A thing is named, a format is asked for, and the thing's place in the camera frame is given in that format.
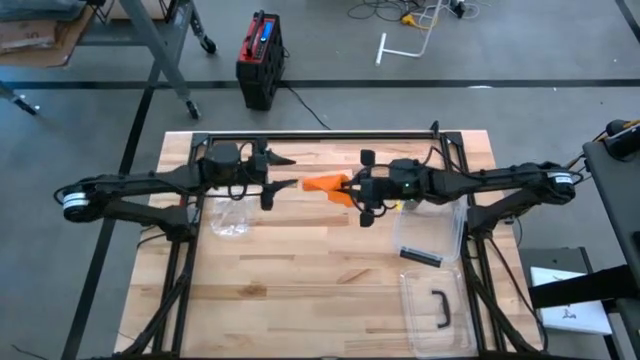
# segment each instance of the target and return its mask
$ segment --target wooden table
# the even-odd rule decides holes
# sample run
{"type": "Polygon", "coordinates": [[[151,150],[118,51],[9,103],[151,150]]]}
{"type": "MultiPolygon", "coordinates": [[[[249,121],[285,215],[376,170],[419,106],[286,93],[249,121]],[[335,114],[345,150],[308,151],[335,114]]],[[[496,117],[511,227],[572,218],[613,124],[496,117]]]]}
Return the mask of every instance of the wooden table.
{"type": "MultiPolygon", "coordinates": [[[[495,167],[487,132],[462,134],[470,170],[495,167]]],[[[167,133],[158,171],[184,164],[191,138],[191,132],[167,133]]],[[[375,150],[378,163],[424,158],[429,145],[436,142],[271,140],[269,145],[279,155],[297,161],[293,166],[271,167],[271,180],[281,180],[336,172],[353,175],[360,168],[362,148],[375,150]]],[[[442,159],[434,154],[430,164],[442,166],[442,159]]],[[[413,356],[399,275],[420,265],[400,258],[392,244],[393,222],[399,212],[390,211],[372,228],[363,229],[354,209],[299,187],[279,193],[273,211],[252,211],[249,231],[237,237],[214,234],[210,220],[216,200],[206,201],[182,356],[413,356]]],[[[496,192],[476,198],[479,204],[489,204],[501,196],[496,192]]],[[[165,207],[177,201],[176,195],[163,194],[152,196],[150,204],[165,207]]],[[[520,287],[526,289],[511,228],[499,225],[494,239],[520,287]]],[[[137,336],[157,309],[169,248],[160,238],[139,249],[116,351],[131,343],[129,337],[137,336]]],[[[490,245],[487,248],[500,307],[524,337],[539,347],[533,317],[519,300],[495,250],[490,245]]],[[[485,336],[493,347],[486,309],[481,307],[485,336]]],[[[174,321],[175,311],[168,322],[166,349],[171,346],[174,321]]]]}

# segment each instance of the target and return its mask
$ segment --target gray floor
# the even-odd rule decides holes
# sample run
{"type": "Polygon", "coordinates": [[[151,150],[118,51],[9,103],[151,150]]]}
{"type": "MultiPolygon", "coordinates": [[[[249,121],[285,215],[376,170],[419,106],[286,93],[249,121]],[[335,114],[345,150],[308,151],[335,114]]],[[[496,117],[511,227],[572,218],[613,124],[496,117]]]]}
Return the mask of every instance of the gray floor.
{"type": "MultiPolygon", "coordinates": [[[[282,16],[292,59],[288,79],[598,79],[640,78],[640,46],[613,1],[493,0],[477,19],[444,18],[420,60],[373,59],[382,31],[398,48],[417,46],[415,31],[377,19],[346,17],[354,1],[198,1],[220,46],[207,57],[189,36],[182,69],[190,80],[228,80],[250,14],[282,16]]],[[[630,2],[635,14],[640,5],[630,2]]],[[[78,49],[65,69],[0,68],[3,80],[144,80],[146,49],[78,49]]],[[[118,168],[141,91],[26,91],[42,106],[32,118],[0,101],[0,358],[27,359],[10,344],[49,359],[60,356],[97,238],[99,224],[63,220],[57,187],[118,168]]],[[[334,129],[488,129],[498,165],[565,162],[610,120],[635,119],[637,88],[301,89],[334,129]]],[[[246,110],[237,90],[195,91],[204,114],[188,119],[171,91],[154,95],[134,171],[155,168],[171,130],[320,129],[286,90],[268,113],[246,110]]],[[[536,208],[522,219],[525,248],[585,246],[596,269],[622,254],[592,183],[565,207],[536,208]]],[[[116,227],[81,357],[113,348],[139,227],[116,227]]],[[[552,334],[554,354],[607,358],[591,336],[552,334]]]]}

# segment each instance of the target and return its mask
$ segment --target plastic lid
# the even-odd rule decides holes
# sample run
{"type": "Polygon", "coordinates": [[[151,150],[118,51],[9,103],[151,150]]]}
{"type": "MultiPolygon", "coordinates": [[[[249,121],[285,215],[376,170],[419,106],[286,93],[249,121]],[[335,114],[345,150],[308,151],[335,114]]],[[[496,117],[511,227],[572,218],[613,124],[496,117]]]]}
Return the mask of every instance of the plastic lid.
{"type": "Polygon", "coordinates": [[[460,255],[467,197],[444,205],[406,201],[396,218],[393,242],[400,256],[439,267],[460,255]]]}
{"type": "Polygon", "coordinates": [[[464,280],[457,269],[423,267],[405,272],[401,280],[409,344],[417,358],[477,353],[464,280]]]}

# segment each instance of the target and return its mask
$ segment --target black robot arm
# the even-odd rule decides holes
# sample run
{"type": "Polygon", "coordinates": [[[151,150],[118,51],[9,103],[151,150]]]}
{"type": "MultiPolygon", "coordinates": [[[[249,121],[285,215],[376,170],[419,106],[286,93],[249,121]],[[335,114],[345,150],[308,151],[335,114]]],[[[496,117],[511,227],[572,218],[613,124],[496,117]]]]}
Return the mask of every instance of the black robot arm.
{"type": "Polygon", "coordinates": [[[468,211],[470,231],[492,230],[496,223],[519,216],[534,205],[566,204],[575,197],[572,175],[560,165],[545,162],[525,163],[508,168],[480,170],[472,173],[454,172],[426,166],[419,160],[397,159],[389,164],[375,164],[375,153],[363,150],[364,168],[341,191],[350,194],[361,210],[360,225],[371,226],[374,210],[384,208],[385,200],[428,201],[445,204],[463,195],[521,189],[489,206],[474,206],[468,211]],[[372,176],[376,167],[389,169],[386,177],[372,176]]]}
{"type": "Polygon", "coordinates": [[[188,241],[194,229],[182,206],[163,209],[122,200],[129,196],[176,193],[185,196],[204,195],[209,189],[229,187],[228,195],[208,195],[241,200],[244,196],[259,195],[263,210],[271,210],[273,198],[282,188],[296,180],[267,183],[269,165],[290,165],[294,161],[282,158],[267,149],[264,139],[251,144],[251,155],[242,161],[241,151],[235,143],[212,146],[204,157],[193,164],[181,165],[167,172],[150,171],[133,175],[100,175],[67,185],[54,194],[63,206],[64,217],[72,222],[92,222],[111,218],[157,225],[170,241],[188,241]],[[247,194],[250,185],[262,187],[260,194],[247,194]],[[240,194],[232,194],[230,187],[240,186],[240,194]]]}

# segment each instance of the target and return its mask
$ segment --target orange cloth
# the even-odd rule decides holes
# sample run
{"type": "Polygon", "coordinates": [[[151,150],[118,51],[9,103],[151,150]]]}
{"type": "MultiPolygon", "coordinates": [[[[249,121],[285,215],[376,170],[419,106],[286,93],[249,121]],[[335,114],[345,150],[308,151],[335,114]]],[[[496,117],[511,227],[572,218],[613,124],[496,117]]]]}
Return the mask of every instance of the orange cloth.
{"type": "Polygon", "coordinates": [[[347,181],[349,181],[349,178],[344,174],[307,178],[302,181],[302,190],[324,191],[327,193],[329,201],[352,207],[353,201],[351,201],[351,197],[348,194],[336,191],[342,189],[342,183],[347,181]]]}

